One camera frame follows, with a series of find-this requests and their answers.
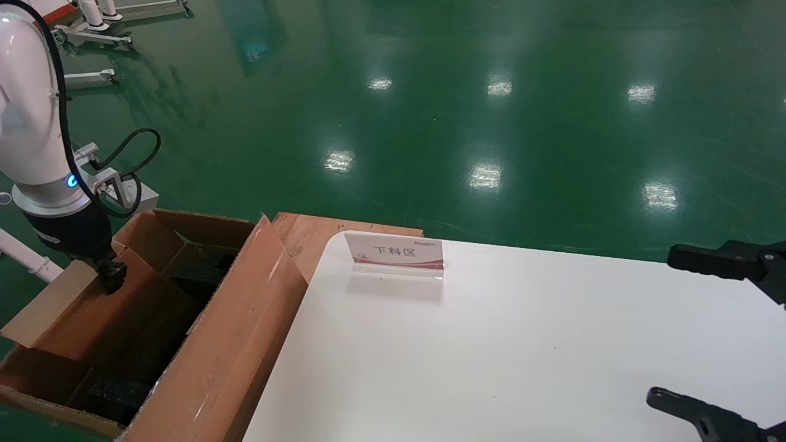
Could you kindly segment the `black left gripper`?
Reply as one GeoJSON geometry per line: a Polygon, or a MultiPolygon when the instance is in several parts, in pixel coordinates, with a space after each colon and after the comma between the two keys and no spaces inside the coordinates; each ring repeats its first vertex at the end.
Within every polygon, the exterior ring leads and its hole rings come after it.
{"type": "Polygon", "coordinates": [[[95,263],[98,279],[107,294],[122,288],[128,268],[126,263],[116,260],[110,218],[97,204],[90,203],[65,217],[42,217],[27,212],[23,216],[48,248],[95,263]]]}

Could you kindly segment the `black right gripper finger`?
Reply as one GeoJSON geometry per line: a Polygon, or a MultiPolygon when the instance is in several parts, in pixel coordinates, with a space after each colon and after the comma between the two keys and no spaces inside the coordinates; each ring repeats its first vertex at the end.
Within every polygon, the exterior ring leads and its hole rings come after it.
{"type": "Polygon", "coordinates": [[[718,249],[676,244],[668,252],[668,266],[720,279],[747,279],[775,304],[785,305],[785,241],[727,241],[718,249]]]}
{"type": "Polygon", "coordinates": [[[689,395],[653,387],[647,393],[647,405],[689,422],[702,441],[784,441],[785,422],[761,428],[729,409],[710,405],[689,395]]]}

